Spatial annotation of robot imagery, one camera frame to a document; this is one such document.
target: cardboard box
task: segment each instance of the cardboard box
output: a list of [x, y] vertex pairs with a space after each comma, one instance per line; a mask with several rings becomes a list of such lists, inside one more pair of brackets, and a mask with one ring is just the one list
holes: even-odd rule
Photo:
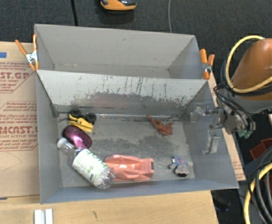
[[[217, 151], [204, 152], [214, 117], [190, 120], [197, 105], [215, 108], [194, 35], [39, 24], [35, 33], [41, 203], [238, 187], [221, 129]], [[101, 191], [75, 172], [56, 146], [73, 107], [97, 114], [92, 152], [153, 158], [152, 179]], [[174, 122], [173, 135], [146, 115]], [[186, 179], [168, 168], [174, 155], [193, 162]]]

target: small toy figure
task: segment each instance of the small toy figure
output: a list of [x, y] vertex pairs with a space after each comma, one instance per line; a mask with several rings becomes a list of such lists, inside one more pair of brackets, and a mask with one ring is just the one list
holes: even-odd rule
[[147, 115], [146, 117], [148, 117], [150, 119], [150, 121], [152, 122], [153, 126], [159, 130], [159, 132], [161, 134], [163, 134], [164, 136], [173, 134], [172, 132], [172, 125], [173, 122], [169, 123], [168, 126], [165, 126], [164, 124], [162, 124], [162, 122], [160, 120], [154, 120], [151, 116]]
[[172, 164], [170, 164], [168, 167], [170, 169], [174, 169], [174, 172], [181, 176], [186, 177], [189, 174], [188, 166], [193, 166], [192, 162], [186, 162], [182, 156], [174, 156], [172, 158]]

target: black floor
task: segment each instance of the black floor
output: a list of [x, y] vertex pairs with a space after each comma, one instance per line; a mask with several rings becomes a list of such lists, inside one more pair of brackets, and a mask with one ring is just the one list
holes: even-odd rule
[[[247, 35], [272, 38], [272, 0], [136, 1], [133, 12], [110, 14], [97, 0], [74, 0], [78, 25], [195, 35], [200, 49], [205, 48], [208, 55], [215, 54], [216, 78], [225, 56], [241, 38]], [[0, 41], [31, 42], [35, 23], [74, 26], [71, 0], [0, 0]], [[255, 133], [248, 139], [238, 138], [245, 163], [251, 161], [251, 148], [272, 137], [267, 117], [253, 118], [257, 124]], [[226, 212], [218, 212], [219, 222], [242, 224], [236, 190], [222, 194], [232, 204]]]

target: pink object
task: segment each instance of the pink object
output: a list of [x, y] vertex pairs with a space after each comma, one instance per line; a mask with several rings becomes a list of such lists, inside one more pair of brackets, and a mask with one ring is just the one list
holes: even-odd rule
[[108, 156], [105, 163], [113, 170], [115, 181], [146, 181], [154, 174], [154, 161], [133, 156], [115, 154]]

